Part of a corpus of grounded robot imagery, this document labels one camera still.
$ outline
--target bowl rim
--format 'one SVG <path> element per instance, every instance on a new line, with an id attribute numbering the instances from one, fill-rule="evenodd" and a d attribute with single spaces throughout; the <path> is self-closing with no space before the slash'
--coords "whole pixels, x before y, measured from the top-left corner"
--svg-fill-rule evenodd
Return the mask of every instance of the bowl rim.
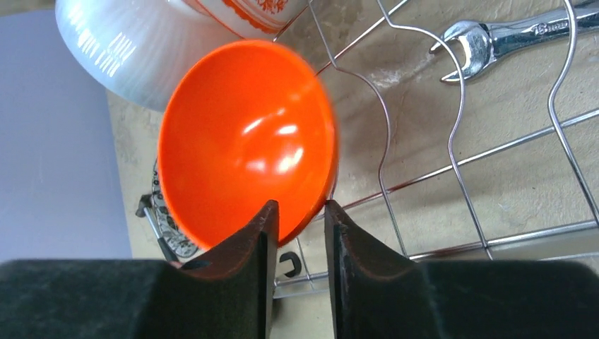
<path id="1" fill-rule="evenodd" d="M 323 181 L 323 185 L 322 185 L 320 191 L 318 192 L 317 200 L 312 202 L 312 204 L 309 207 L 309 210 L 306 211 L 306 213 L 304 214 L 304 217 L 299 222 L 299 224 L 296 225 L 295 227 L 293 227 L 291 232 L 289 232 L 289 234 L 283 238 L 280 238 L 281 234 L 279 232 L 279 238 L 280 238 L 278 240 L 279 247 L 284 246 L 285 244 L 287 244 L 288 242 L 293 240 L 295 237 L 297 237 L 306 228 L 306 226 L 312 221 L 312 219 L 316 216 L 316 214 L 323 208 L 323 206 L 326 202 L 326 199 L 328 198 L 328 195 L 331 192 L 331 189 L 333 188 L 334 181 L 336 180 L 336 177 L 337 177 L 338 144 L 339 144 L 338 133 L 337 133 L 337 131 L 338 131 L 337 121 L 336 121 L 335 114 L 333 111 L 332 103 L 328 98 L 326 89 L 325 89 L 323 83 L 318 79 L 318 76 L 317 76 L 316 72 L 313 70 L 313 68 L 300 55 L 298 55 L 291 49 L 289 49 L 285 46 L 282 46 L 281 44 L 277 44 L 277 43 L 267 41 L 267 40 L 238 40 L 235 42 L 225 44 L 217 49 L 214 49 L 212 52 L 208 53 L 203 58 L 201 58 L 198 62 L 196 62 L 194 64 L 194 66 L 191 67 L 187 71 L 187 73 L 185 74 L 183 79 L 179 82 L 179 84 L 175 88 L 173 95 L 172 95 L 171 99 L 169 100 L 169 103 L 165 110 L 164 116 L 162 117 L 162 124 L 160 127 L 159 136 L 158 136 L 158 156 L 157 156 L 158 176 L 160 178 L 160 183 L 162 184 L 162 194 L 163 194 L 165 202 L 169 208 L 169 211 L 171 212 L 172 217 L 174 218 L 174 221 L 177 223 L 179 228 L 181 228 L 183 233 L 188 238 L 190 238 L 196 245 L 198 245 L 199 247 L 201 247 L 203 250 L 206 250 L 206 251 L 213 248 L 214 246 L 217 246 L 217 245 L 216 244 L 214 244 L 214 245 L 208 244 L 204 239 L 202 239 L 202 237 L 198 237 L 197 234 L 199 234 L 200 232 L 197 232 L 197 228 L 194 227 L 192 229 L 191 227 L 187 227 L 187 225 L 185 225 L 185 223 L 182 222 L 182 219 L 179 216 L 179 211 L 176 208 L 172 207 L 172 204 L 171 204 L 172 199 L 169 197 L 168 189 L 166 189 L 167 185 L 165 185 L 165 183 L 164 183 L 164 177 L 163 177 L 164 170 L 162 168 L 162 162 L 161 162 L 161 158 L 163 158 L 163 157 L 160 156 L 164 152 L 163 143 L 164 143 L 164 139 L 165 139 L 165 129 L 163 127 L 164 127 L 164 125 L 169 124 L 169 121 L 170 121 L 169 116 L 172 114 L 172 113 L 170 113 L 170 112 L 172 112 L 172 105 L 173 105 L 173 102 L 176 101 L 176 99 L 177 99 L 179 90 L 187 81 L 190 81 L 192 74 L 195 73 L 197 69 L 202 67 L 202 65 L 207 60 L 217 57 L 219 54 L 222 54 L 223 52 L 226 52 L 231 49 L 239 49 L 239 48 L 244 49 L 244 48 L 248 48 L 248 47 L 251 47 L 251 48 L 258 47 L 261 49 L 268 49 L 271 52 L 280 54 L 283 57 L 285 57 L 288 61 L 290 61 L 290 63 L 292 65 L 294 65 L 294 67 L 296 67 L 305 76 L 310 76 L 310 77 L 316 78 L 315 93 L 319 96 L 319 99 L 317 100 L 318 106 L 320 106 L 319 114 L 323 118 L 322 121 L 325 122 L 325 128 L 324 128 L 325 143 L 322 145 L 322 147 L 326 149 L 326 159 L 323 159 L 323 161 L 327 162 L 326 164 L 324 164 L 324 168 L 327 168 L 328 172 L 326 173 L 325 176 L 322 176 L 322 177 L 324 177 L 324 181 Z M 242 229 L 245 225 L 240 225 L 239 230 Z"/>

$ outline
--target white bowl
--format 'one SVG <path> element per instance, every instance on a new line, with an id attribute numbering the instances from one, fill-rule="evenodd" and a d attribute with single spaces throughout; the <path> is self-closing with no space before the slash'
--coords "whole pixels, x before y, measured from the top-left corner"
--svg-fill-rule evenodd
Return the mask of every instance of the white bowl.
<path id="1" fill-rule="evenodd" d="M 184 0 L 57 0 L 60 34 L 99 83 L 164 111 L 201 57 L 239 37 Z"/>

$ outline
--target wire rack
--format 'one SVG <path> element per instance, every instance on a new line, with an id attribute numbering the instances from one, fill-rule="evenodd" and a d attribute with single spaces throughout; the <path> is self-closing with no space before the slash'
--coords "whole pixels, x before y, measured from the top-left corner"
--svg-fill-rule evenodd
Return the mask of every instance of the wire rack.
<path id="1" fill-rule="evenodd" d="M 391 16 L 396 12 L 401 12 L 401 9 L 408 2 L 416 2 L 418 0 L 403 0 L 399 4 L 392 6 L 391 8 L 386 8 L 382 4 L 381 0 L 372 1 L 375 2 L 380 8 L 380 11 L 382 13 L 380 19 L 377 20 L 373 25 L 367 28 L 356 39 L 354 39 L 350 44 L 348 44 L 345 48 L 343 48 L 339 53 L 336 54 L 332 52 L 332 49 L 329 46 L 329 43 L 327 42 L 327 39 L 323 32 L 321 21 L 319 20 L 319 17 L 317 16 L 316 11 L 314 9 L 314 2 L 308 2 L 308 7 L 306 10 L 312 15 L 312 18 L 314 19 L 316 29 L 318 30 L 322 44 L 328 55 L 328 63 L 326 63 L 326 65 L 320 69 L 318 74 L 324 72 L 327 68 L 332 67 L 338 72 L 342 72 L 356 79 L 359 79 L 365 85 L 367 85 L 368 88 L 372 91 L 372 93 L 376 96 L 376 99 L 378 100 L 379 105 L 381 106 L 382 111 L 384 113 L 384 122 L 386 125 L 385 146 L 383 156 L 380 159 L 377 171 L 377 181 L 380 188 L 380 192 L 365 196 L 356 201 L 353 201 L 352 203 L 348 203 L 344 206 L 344 208 L 346 210 L 350 210 L 358 206 L 362 206 L 366 203 L 382 199 L 386 208 L 386 212 L 389 214 L 389 227 L 393 228 L 393 232 L 395 234 L 394 241 L 397 242 L 397 250 L 402 255 L 407 256 L 410 259 L 416 261 L 428 260 L 431 258 L 487 258 L 489 260 L 494 260 L 498 258 L 534 258 L 544 260 L 576 260 L 581 258 L 599 256 L 599 252 L 597 252 L 598 248 L 595 246 L 595 244 L 597 244 L 597 238 L 595 238 L 597 234 L 595 233 L 595 231 L 597 230 L 599 225 L 598 207 L 591 192 L 591 189 L 589 188 L 589 185 L 587 184 L 587 181 L 585 179 L 585 174 L 581 170 L 576 155 L 574 154 L 572 147 L 570 146 L 569 139 L 567 138 L 564 132 L 564 129 L 575 126 L 583 121 L 588 121 L 589 119 L 598 116 L 599 109 L 590 110 L 583 114 L 576 115 L 569 119 L 565 119 L 564 121 L 559 120 L 555 109 L 555 98 L 560 86 L 564 82 L 564 79 L 566 78 L 566 75 L 568 74 L 568 71 L 570 69 L 572 60 L 574 58 L 574 52 L 576 49 L 577 42 L 576 16 L 570 0 L 563 0 L 563 4 L 567 10 L 570 22 L 568 53 L 562 70 L 559 74 L 559 77 L 555 81 L 547 97 L 547 113 L 549 114 L 551 125 L 546 126 L 542 129 L 538 129 L 537 131 L 534 131 L 532 133 L 527 133 L 526 135 L 523 135 L 519 138 L 515 138 L 506 143 L 496 145 L 495 147 L 489 148 L 483 152 L 464 158 L 462 160 L 456 159 L 456 154 L 454 152 L 453 147 L 454 139 L 456 137 L 456 134 L 458 133 L 459 127 L 461 126 L 466 94 L 466 86 L 458 57 L 454 54 L 451 48 L 434 33 L 428 30 L 424 30 L 422 28 L 417 28 L 408 25 L 399 25 L 397 23 L 394 23 L 394 21 L 391 19 Z M 451 57 L 451 60 L 454 66 L 456 67 L 456 70 L 458 71 L 460 77 L 460 105 L 455 119 L 455 124 L 453 125 L 451 133 L 449 134 L 449 138 L 446 142 L 446 154 L 449 157 L 450 165 L 441 167 L 437 170 L 425 174 L 421 174 L 411 180 L 407 180 L 401 182 L 400 184 L 396 184 L 390 187 L 388 187 L 384 181 L 384 172 L 386 170 L 389 170 L 386 167 L 386 161 L 389 153 L 389 148 L 391 147 L 392 125 L 391 118 L 389 115 L 390 107 L 388 106 L 386 100 L 384 99 L 384 95 L 381 94 L 381 91 L 379 90 L 377 85 L 375 85 L 373 81 L 369 79 L 369 77 L 364 76 L 361 73 L 354 72 L 350 69 L 346 69 L 338 63 L 338 61 L 344 54 L 349 52 L 358 44 L 363 43 L 377 28 L 379 28 L 379 26 L 383 25 L 387 25 L 388 29 L 390 28 L 393 30 L 410 31 L 413 32 L 413 34 L 420 34 L 423 38 L 428 37 L 429 39 L 431 39 L 431 41 L 436 40 L 449 53 L 449 56 Z M 485 236 L 483 228 L 481 227 L 477 209 L 475 208 L 473 199 L 470 196 L 468 185 L 463 179 L 462 167 L 464 165 L 478 162 L 485 158 L 493 157 L 494 155 L 503 153 L 507 150 L 511 150 L 513 148 L 525 145 L 527 143 L 530 143 L 531 141 L 535 141 L 544 136 L 556 136 L 559 139 L 559 144 L 561 145 L 561 149 L 564 153 L 563 156 L 567 159 L 567 162 L 571 168 L 571 172 L 574 174 L 574 177 L 576 178 L 576 183 L 579 187 L 579 191 L 584 197 L 584 202 L 586 203 L 586 205 L 588 205 L 588 209 L 590 210 L 592 218 L 590 220 L 582 220 L 580 222 L 574 222 L 568 225 L 560 225 L 551 228 L 544 228 L 542 230 L 520 232 L 516 234 L 510 234 L 508 236 L 495 237 L 493 239 L 487 238 Z M 471 219 L 478 240 L 476 242 L 468 242 L 464 244 L 459 244 L 457 246 L 448 246 L 445 248 L 435 249 L 433 251 L 408 253 L 406 245 L 404 244 L 405 239 L 402 237 L 401 234 L 401 223 L 396 219 L 396 214 L 393 210 L 393 206 L 389 196 L 397 191 L 400 191 L 401 189 L 406 189 L 409 186 L 418 184 L 420 182 L 424 182 L 426 180 L 430 180 L 447 172 L 453 172 L 453 176 L 460 187 L 463 201 L 468 208 L 469 219 Z M 334 198 L 334 196 L 335 189 L 333 188 L 331 198 Z M 320 214 L 314 219 L 313 222 L 321 220 L 322 218 L 323 215 Z M 299 252 L 299 257 L 303 262 L 304 270 L 302 271 L 302 275 L 294 278 L 278 278 L 275 281 L 275 298 L 302 295 L 306 293 L 323 292 L 328 290 L 327 272 L 312 272 L 311 266 L 308 265 L 306 256 L 304 255 L 304 244 L 302 243 L 302 241 L 300 241 L 300 237 L 295 239 L 295 246 L 297 248 L 297 252 Z"/>

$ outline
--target orange floral pattern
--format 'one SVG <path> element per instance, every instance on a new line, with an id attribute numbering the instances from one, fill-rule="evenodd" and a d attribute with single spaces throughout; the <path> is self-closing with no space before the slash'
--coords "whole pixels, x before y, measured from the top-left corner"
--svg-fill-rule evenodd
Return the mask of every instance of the orange floral pattern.
<path id="1" fill-rule="evenodd" d="M 271 14 L 280 13 L 285 9 L 285 5 L 288 1 L 289 0 L 256 0 L 263 10 L 268 11 Z"/>

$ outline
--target beige countertop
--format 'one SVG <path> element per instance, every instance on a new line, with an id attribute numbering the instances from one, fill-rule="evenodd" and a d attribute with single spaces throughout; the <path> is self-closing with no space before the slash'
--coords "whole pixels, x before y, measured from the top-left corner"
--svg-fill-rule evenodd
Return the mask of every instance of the beige countertop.
<path id="1" fill-rule="evenodd" d="M 381 17 L 374 0 L 331 0 L 319 5 L 327 41 L 338 52 Z M 393 15 L 397 23 L 437 33 L 460 19 L 506 21 L 561 5 L 559 0 L 411 1 Z M 309 12 L 279 39 L 316 68 L 326 54 Z M 449 164 L 446 144 L 458 109 L 459 89 L 438 78 L 448 73 L 447 55 L 430 56 L 433 40 L 382 25 L 340 60 L 369 77 L 389 105 L 393 138 L 384 179 L 393 186 Z M 592 35 L 579 40 L 576 58 L 557 111 L 567 119 L 598 106 L 599 45 Z M 455 142 L 459 159 L 550 125 L 547 95 L 567 52 L 567 41 L 532 49 L 503 61 L 467 87 L 463 123 Z M 340 127 L 340 174 L 336 199 L 349 203 L 379 190 L 376 169 L 384 147 L 384 116 L 374 93 L 356 78 L 332 68 L 321 74 Z M 150 190 L 161 113 L 108 93 L 121 187 L 134 257 L 160 258 L 145 220 L 134 215 L 137 200 Z M 593 191 L 599 188 L 599 121 L 567 129 L 571 146 Z M 555 135 L 465 165 L 463 178 L 489 238 L 539 230 L 591 214 Z M 391 194 L 410 254 L 477 241 L 455 175 L 446 172 Z M 349 211 L 355 221 L 398 248 L 381 199 Z M 323 226 L 300 235 L 311 273 L 326 270 Z M 295 243 L 288 248 L 295 249 Z M 332 338 L 327 294 L 284 299 L 272 338 Z"/>

